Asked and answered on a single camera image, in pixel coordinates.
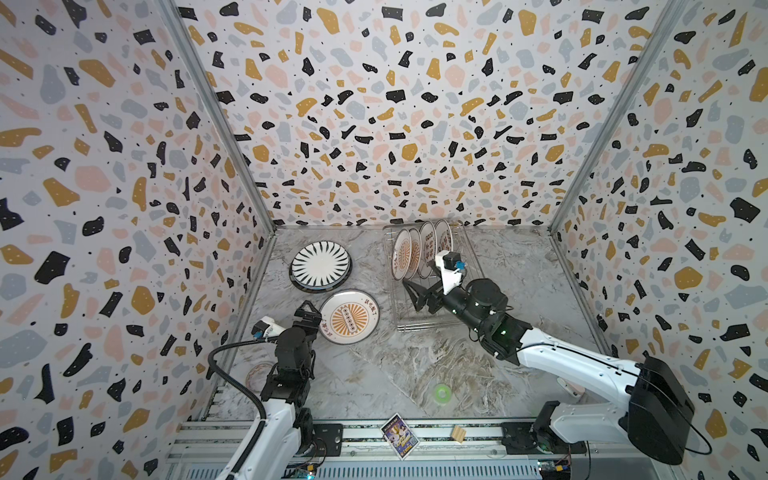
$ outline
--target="side wall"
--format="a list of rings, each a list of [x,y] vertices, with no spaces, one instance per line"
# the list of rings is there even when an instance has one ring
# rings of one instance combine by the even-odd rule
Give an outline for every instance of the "side wall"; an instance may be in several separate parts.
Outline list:
[[[548,223],[664,6],[177,3],[275,222],[348,225]]]
[[[0,14],[0,475],[157,478],[261,226],[153,4]]]
[[[692,398],[691,479],[768,461],[767,6],[691,2],[556,233],[614,355]]]

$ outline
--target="metal wire rack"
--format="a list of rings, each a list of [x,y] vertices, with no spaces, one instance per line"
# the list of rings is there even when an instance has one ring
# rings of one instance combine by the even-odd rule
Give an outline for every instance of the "metal wire rack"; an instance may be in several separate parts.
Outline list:
[[[446,221],[448,221],[448,224],[451,227],[453,251],[459,252],[462,255],[462,261],[466,263],[466,274],[462,284],[466,285],[474,279],[485,278],[477,256],[475,255],[475,251],[472,249],[472,244],[469,243],[464,224],[457,220],[446,219]],[[422,222],[416,222],[388,225],[384,227],[384,251],[386,252],[388,260],[387,277],[389,280],[389,302],[392,304],[392,315],[395,320],[395,325],[397,325],[397,330],[401,332],[463,325],[461,320],[457,319],[447,310],[440,310],[434,315],[430,315],[425,307],[421,312],[417,312],[413,308],[411,298],[408,296],[406,288],[402,285],[402,282],[395,280],[392,276],[392,269],[389,268],[389,265],[392,264],[392,252],[395,248],[395,239],[397,238],[398,233],[400,233],[400,230],[407,230],[409,228],[418,229],[421,226]],[[429,288],[437,283],[439,278],[433,273],[429,278],[423,279],[417,273],[410,280]]]

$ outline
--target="white plate with black stripes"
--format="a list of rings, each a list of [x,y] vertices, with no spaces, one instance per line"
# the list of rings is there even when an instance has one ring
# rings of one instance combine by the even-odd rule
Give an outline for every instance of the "white plate with black stripes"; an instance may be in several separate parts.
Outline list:
[[[338,243],[320,241],[307,245],[290,264],[291,283],[304,292],[329,292],[352,272],[352,258]]]

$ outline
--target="back wall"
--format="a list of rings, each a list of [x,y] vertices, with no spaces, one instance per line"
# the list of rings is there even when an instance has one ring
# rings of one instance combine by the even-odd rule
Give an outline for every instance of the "back wall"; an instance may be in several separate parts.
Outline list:
[[[277,224],[542,225],[663,2],[205,2],[180,12]]]

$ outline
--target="black mounting plate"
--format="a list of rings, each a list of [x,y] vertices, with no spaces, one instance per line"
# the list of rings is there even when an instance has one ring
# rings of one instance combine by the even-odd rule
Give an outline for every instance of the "black mounting plate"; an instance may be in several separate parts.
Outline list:
[[[312,440],[317,442],[317,457],[338,457],[341,455],[341,442],[344,440],[344,425],[341,423],[315,423],[312,431]]]
[[[502,444],[507,449],[507,455],[541,455],[541,451],[536,448],[536,441],[531,437],[531,427],[533,422],[504,422],[502,423]],[[571,453],[587,453],[587,446],[584,442],[571,443]],[[557,439],[552,453],[556,455],[566,455],[568,453],[568,443]]]

